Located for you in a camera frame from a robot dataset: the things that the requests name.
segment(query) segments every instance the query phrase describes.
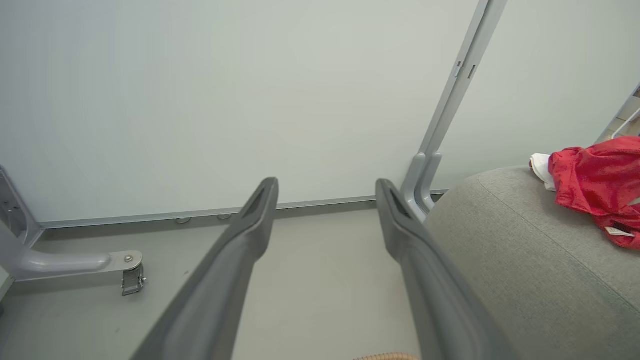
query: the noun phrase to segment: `metal baseboard trim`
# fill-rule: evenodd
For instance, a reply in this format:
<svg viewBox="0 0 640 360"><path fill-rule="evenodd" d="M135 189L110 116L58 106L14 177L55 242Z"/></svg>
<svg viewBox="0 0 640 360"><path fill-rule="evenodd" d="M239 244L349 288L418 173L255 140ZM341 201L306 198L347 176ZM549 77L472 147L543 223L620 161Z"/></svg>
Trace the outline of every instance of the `metal baseboard trim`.
<svg viewBox="0 0 640 360"><path fill-rule="evenodd" d="M348 197L344 199L288 202L285 204L278 204L277 209L280 210L280 209L310 208L315 206L351 204L351 203L367 202L367 201L374 201L374 200L376 200L376 197L371 195L371 196L361 196L361 197ZM40 227L42 229L62 229L66 227L128 224L132 222L173 220L178 218L211 217L216 215L235 214L235 213L238 213L240 209L241 208L227 208L227 209L213 209L213 210L182 211L178 213L164 213L164 214L152 214L152 215L133 215L129 217L62 220L62 221L41 222Z"/></svg>

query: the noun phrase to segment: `gray metal frame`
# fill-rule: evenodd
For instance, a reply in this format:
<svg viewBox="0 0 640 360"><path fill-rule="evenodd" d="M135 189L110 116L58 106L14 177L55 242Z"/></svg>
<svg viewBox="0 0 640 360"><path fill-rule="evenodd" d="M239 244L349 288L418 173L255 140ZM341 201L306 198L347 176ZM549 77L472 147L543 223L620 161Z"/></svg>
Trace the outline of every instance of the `gray metal frame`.
<svg viewBox="0 0 640 360"><path fill-rule="evenodd" d="M403 199L420 221L424 221L435 205L431 198L431 183L442 160L438 150L480 65L506 3L507 0L481 0L478 3L427 133L404 179L401 187Z"/></svg>
<svg viewBox="0 0 640 360"><path fill-rule="evenodd" d="M135 250L95 254L47 254L31 247L43 229L0 167L0 265L9 273L7 283L80 274L132 270L141 266L142 253Z"/></svg>
<svg viewBox="0 0 640 360"><path fill-rule="evenodd" d="M620 114L622 114L623 110L627 107L627 105L629 104L629 102L632 100L633 97L635 97L635 94L638 93L638 91L640 91L640 84L638 84L635 88L634 91L631 93L631 96L627 97L627 100L625 100L625 103L622 104L622 106L620 106L620 110L618 110L618 112L615 114L615 116L613 116L613 119L611 119L611 121L609 122L609 124L607 125L607 127L605 127L605 129L602 131L602 134L600 134L600 136L598 136L598 139L596 140L595 143L599 143L599 142L603 142L606 140L607 137L607 133L609 132L611 126L613 125L613 123L619 119ZM629 122L629 120L632 120L632 116L629 117L629 119L627 119L627 121L625 121L625 125L627 125L627 123Z"/></svg>
<svg viewBox="0 0 640 360"><path fill-rule="evenodd" d="M516 359L489 312L389 180L376 183L376 203L387 251L403 270L422 358L439 353L451 360Z"/></svg>

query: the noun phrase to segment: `metal bracket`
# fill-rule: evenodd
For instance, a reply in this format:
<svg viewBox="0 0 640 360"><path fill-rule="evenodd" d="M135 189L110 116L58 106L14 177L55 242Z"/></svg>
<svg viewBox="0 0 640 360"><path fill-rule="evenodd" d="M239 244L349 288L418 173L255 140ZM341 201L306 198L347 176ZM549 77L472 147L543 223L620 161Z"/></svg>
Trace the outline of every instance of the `metal bracket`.
<svg viewBox="0 0 640 360"><path fill-rule="evenodd" d="M137 293L145 287L145 268L140 264L131 270L122 272L122 296Z"/></svg>
<svg viewBox="0 0 640 360"><path fill-rule="evenodd" d="M31 249L42 234L42 229L1 167L0 204L0 265L15 281L116 272L139 266L141 268L142 253L135 250L96 254L46 254Z"/></svg>
<svg viewBox="0 0 640 360"><path fill-rule="evenodd" d="M404 201L419 222L423 222L435 206L431 198L431 184L442 160L442 154L435 152L427 159L423 152L413 157L409 171L400 189Z"/></svg>
<svg viewBox="0 0 640 360"><path fill-rule="evenodd" d="M431 155L429 162L422 170L420 182L418 183L419 187L416 186L415 188L415 198L425 214L428 214L429 211L436 206L431 198L431 184L433 184L433 179L436 176L436 171L438 171L438 166L440 166L440 161L442 161L442 154L435 152Z"/></svg>

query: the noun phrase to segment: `white cloth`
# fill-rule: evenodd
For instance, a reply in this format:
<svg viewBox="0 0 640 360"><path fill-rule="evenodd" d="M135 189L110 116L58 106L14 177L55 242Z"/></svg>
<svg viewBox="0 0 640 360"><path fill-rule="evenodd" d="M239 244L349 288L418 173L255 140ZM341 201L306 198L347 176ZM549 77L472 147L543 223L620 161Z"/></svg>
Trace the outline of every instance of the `white cloth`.
<svg viewBox="0 0 640 360"><path fill-rule="evenodd" d="M545 188L550 192L555 192L554 177L549 172L549 157L551 155L537 153L531 155L531 168L536 176L545 183Z"/></svg>

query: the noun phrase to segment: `tan cable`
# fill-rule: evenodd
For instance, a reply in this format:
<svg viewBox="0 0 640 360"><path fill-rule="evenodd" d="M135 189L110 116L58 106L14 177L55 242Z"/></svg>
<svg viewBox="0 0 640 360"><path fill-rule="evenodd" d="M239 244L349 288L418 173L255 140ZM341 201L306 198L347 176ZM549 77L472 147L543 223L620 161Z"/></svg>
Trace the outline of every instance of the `tan cable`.
<svg viewBox="0 0 640 360"><path fill-rule="evenodd" d="M355 360L420 360L417 357L401 352L390 352L388 354L373 355L367 357L359 357Z"/></svg>

